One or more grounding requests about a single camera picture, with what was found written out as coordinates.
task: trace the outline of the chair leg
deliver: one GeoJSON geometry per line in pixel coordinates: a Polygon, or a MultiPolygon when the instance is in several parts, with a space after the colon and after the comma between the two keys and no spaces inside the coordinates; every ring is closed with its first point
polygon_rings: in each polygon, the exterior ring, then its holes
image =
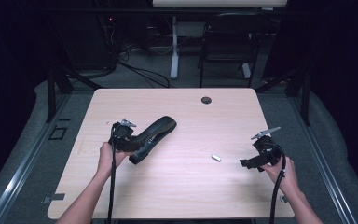
{"type": "Polygon", "coordinates": [[[204,65],[204,61],[202,59],[200,59],[200,88],[202,88],[203,65],[204,65]]]}

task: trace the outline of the table leg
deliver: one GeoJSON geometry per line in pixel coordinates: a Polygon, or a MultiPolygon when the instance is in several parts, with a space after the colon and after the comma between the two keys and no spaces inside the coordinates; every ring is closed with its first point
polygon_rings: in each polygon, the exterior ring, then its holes
{"type": "Polygon", "coordinates": [[[172,64],[171,79],[178,78],[179,53],[178,53],[178,34],[176,26],[176,17],[172,18],[172,64]]]}

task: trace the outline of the small white object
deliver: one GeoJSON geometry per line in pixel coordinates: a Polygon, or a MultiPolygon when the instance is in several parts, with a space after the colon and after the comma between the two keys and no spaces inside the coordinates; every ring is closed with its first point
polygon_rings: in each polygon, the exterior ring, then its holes
{"type": "Polygon", "coordinates": [[[212,154],[212,158],[216,161],[221,161],[222,159],[214,154],[212,154]]]}

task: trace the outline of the metal rail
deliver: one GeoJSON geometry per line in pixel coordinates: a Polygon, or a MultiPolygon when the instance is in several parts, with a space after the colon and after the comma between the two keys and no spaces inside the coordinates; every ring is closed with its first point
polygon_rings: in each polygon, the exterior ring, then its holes
{"type": "Polygon", "coordinates": [[[34,144],[32,150],[30,150],[25,156],[24,160],[21,162],[19,168],[16,173],[11,178],[10,182],[7,185],[4,193],[0,198],[0,223],[3,223],[6,214],[8,213],[11,205],[17,198],[22,186],[24,185],[28,175],[31,173],[34,164],[37,161],[37,158],[42,151],[42,146],[48,139],[48,133],[55,127],[55,123],[58,120],[59,115],[64,109],[64,106],[68,103],[70,95],[63,94],[62,98],[57,104],[57,114],[52,119],[50,123],[46,123],[45,127],[42,129],[41,133],[37,137],[37,141],[34,144]]]}
{"type": "Polygon", "coordinates": [[[299,108],[300,105],[296,98],[290,97],[288,98],[293,110],[295,111],[296,118],[298,123],[300,123],[304,133],[310,140],[311,145],[311,154],[313,159],[315,160],[316,165],[321,173],[321,176],[324,180],[324,183],[327,187],[328,192],[333,200],[334,205],[338,211],[339,216],[341,217],[342,223],[355,224],[357,223],[351,209],[349,208],[342,191],[334,178],[333,173],[330,170],[329,165],[327,164],[326,159],[324,158],[324,154],[322,152],[321,147],[319,146],[315,136],[313,135],[312,129],[310,126],[307,126],[302,119],[299,108]]]}

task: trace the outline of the hand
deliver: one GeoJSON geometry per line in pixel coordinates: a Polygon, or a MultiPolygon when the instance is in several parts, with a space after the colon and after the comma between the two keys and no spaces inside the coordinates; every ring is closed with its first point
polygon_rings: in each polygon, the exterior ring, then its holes
{"type": "MultiPolygon", "coordinates": [[[[118,167],[127,156],[132,155],[133,152],[116,152],[116,167],[118,167]]],[[[112,172],[113,150],[112,146],[104,142],[100,148],[100,159],[98,162],[97,174],[103,175],[107,178],[112,172]]]]}
{"type": "MultiPolygon", "coordinates": [[[[276,182],[278,178],[278,174],[282,169],[282,158],[279,159],[278,163],[274,166],[271,165],[262,165],[269,178],[271,178],[272,182],[276,182]]],[[[286,157],[286,172],[284,173],[284,178],[281,181],[280,189],[284,194],[290,193],[292,191],[298,190],[298,182],[296,176],[296,167],[295,163],[289,158],[286,157]]]]}

